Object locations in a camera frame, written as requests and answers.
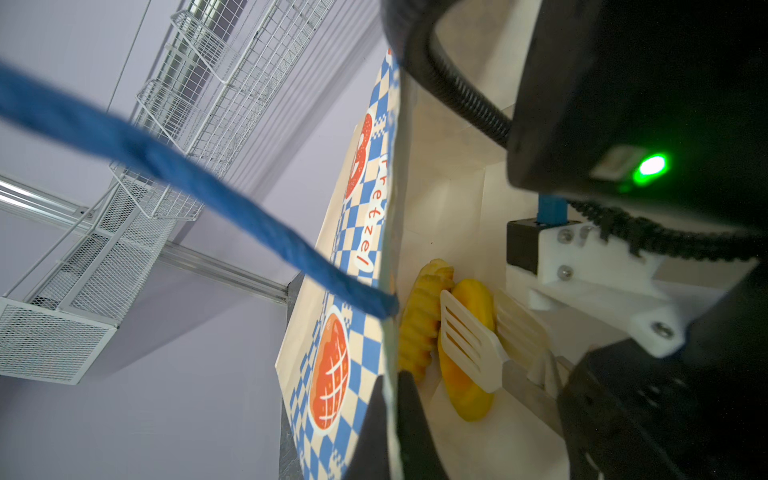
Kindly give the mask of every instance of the metal screw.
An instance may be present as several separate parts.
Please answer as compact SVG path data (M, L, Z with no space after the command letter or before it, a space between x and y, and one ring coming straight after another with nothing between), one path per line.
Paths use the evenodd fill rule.
M655 322L650 326L650 329L652 329L658 336L665 339L670 339L674 336L674 330L672 330L666 323Z
M570 280L573 278L574 275L574 269L570 268L568 265L560 265L560 268L558 268L558 278L560 280Z
M558 232L558 242L560 243L570 243L573 239L574 233L570 228L564 228Z

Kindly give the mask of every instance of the green led light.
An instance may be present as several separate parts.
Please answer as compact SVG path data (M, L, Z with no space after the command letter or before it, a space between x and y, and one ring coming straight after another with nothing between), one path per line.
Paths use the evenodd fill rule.
M653 154L640 163L640 166L632 174L632 181L639 187L645 187L664 175L667 170L669 170L667 158L663 154Z

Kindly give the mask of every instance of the metal wire basket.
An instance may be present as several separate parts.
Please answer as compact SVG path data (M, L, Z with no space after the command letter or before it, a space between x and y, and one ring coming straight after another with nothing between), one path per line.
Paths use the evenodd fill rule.
M273 0L247 42L247 22L236 28L244 2L177 12L168 56L137 96L141 112L135 123L221 178L333 2ZM195 220L200 213L202 204L193 197L120 165L112 169L147 217Z

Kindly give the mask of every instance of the yellow food item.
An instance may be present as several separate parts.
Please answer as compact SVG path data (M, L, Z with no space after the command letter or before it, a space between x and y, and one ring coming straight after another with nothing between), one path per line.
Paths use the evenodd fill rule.
M402 311L398 362L401 370L424 379L432 362L430 353L437 343L440 327L440 292L453 288L453 267L436 258L419 271Z
M485 285L477 280L465 279L453 287L452 295L467 307L480 323L495 331L493 296ZM484 392L445 354L442 339L438 341L437 348L445 390L453 408L467 422L482 419L491 409L493 394Z

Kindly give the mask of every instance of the metal frame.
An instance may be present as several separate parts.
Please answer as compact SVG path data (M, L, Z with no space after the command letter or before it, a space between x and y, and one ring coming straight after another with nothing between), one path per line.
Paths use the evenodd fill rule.
M60 228L69 228L78 221L78 218L74 214L70 214L70 212L73 209L77 209L78 213L87 210L87 207L76 207L74 204L55 195L35 190L2 175L0 175L0 187L15 192L15 196L12 199L0 194L0 209L28 218L29 220L49 223ZM44 203L47 205L47 210L38 207L38 202L42 201L38 200L40 198L45 199ZM92 220L94 217L99 219L101 215L98 212L95 215L91 215L91 219L84 220L74 232L79 235L85 235L94 231L94 225L97 223ZM165 243L158 260L167 265L204 276L224 285L232 286L251 295L260 296L274 303L285 304L288 298L288 287L285 285L273 282L181 245L171 243L170 241ZM47 281L54 273L55 270L49 272L41 283ZM32 292L37 292L38 289L39 284L38 287L32 289ZM25 301L30 301L31 298L27 296Z
M119 326L175 222L147 219L122 189L111 190L98 219L25 302Z

